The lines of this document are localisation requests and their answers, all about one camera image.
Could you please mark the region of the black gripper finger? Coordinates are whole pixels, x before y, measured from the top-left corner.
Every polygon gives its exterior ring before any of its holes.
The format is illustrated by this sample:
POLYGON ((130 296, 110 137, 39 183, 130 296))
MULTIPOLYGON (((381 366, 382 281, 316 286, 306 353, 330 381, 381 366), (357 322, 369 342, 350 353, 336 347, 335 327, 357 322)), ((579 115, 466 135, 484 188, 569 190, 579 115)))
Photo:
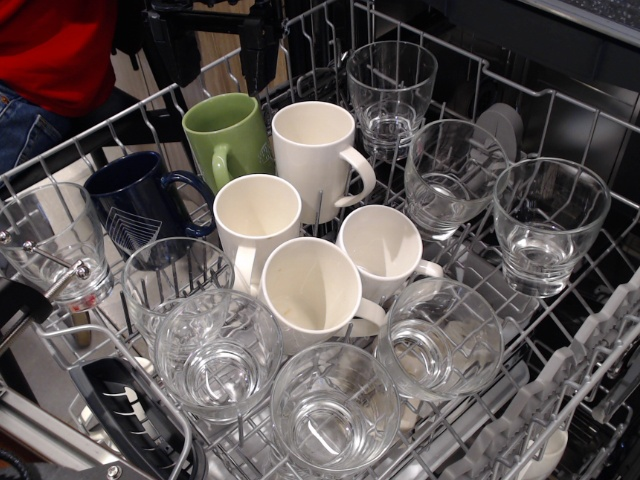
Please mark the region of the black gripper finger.
POLYGON ((158 12, 144 13, 143 49, 159 87, 186 87, 200 74, 201 55, 196 34, 158 12))
POLYGON ((279 39, 272 30, 244 30, 240 34, 241 68, 249 95, 259 94, 276 76, 279 39))

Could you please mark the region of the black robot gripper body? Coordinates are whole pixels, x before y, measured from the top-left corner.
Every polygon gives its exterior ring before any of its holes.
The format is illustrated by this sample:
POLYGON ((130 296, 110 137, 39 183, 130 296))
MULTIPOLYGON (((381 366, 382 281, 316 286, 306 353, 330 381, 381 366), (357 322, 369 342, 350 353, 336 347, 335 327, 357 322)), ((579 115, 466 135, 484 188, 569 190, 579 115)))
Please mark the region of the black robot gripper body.
POLYGON ((175 53, 179 44, 190 45, 195 31, 238 36, 251 48, 265 47, 282 37, 283 4, 255 1, 247 13, 214 12, 214 1, 197 10, 192 1, 120 1, 113 48, 134 54, 144 43, 163 54, 175 53))

